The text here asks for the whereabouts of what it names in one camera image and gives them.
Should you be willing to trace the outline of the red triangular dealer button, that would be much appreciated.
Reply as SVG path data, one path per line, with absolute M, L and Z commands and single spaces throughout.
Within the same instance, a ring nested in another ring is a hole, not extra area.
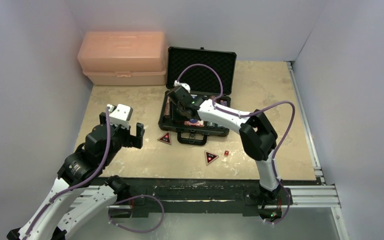
M 159 137 L 157 140 L 159 142 L 162 142 L 162 143 L 165 143 L 165 144 L 169 144 L 169 145 L 172 144 L 170 132 L 166 132 L 161 137 Z

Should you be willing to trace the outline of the grey poker chip stack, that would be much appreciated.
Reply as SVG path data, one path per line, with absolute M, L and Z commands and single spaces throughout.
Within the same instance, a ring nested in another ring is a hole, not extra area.
M 214 129 L 216 127 L 216 124 L 214 122 L 208 121 L 206 123 L 206 127 L 209 128 L 209 129 Z

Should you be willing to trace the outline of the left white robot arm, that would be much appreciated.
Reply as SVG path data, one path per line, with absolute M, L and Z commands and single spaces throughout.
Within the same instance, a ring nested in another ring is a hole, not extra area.
M 132 196 L 130 186 L 119 176 L 109 177 L 90 197 L 71 209 L 71 205 L 92 180 L 108 166 L 121 148 L 143 146 L 145 130 L 137 123 L 136 134 L 105 120 L 95 126 L 74 153 L 64 160 L 54 184 L 33 217 L 22 227 L 9 231 L 8 240 L 69 240 L 74 233 L 103 208 L 112 203 L 122 205 Z

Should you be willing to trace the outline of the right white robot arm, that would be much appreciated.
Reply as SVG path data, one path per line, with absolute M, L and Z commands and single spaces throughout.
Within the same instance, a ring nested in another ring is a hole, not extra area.
M 255 160 L 262 200 L 272 204 L 280 198 L 275 162 L 278 134 L 262 111 L 240 111 L 218 104 L 215 98 L 193 97 L 183 86 L 171 89 L 167 97 L 184 119 L 212 122 L 237 133 L 244 152 Z

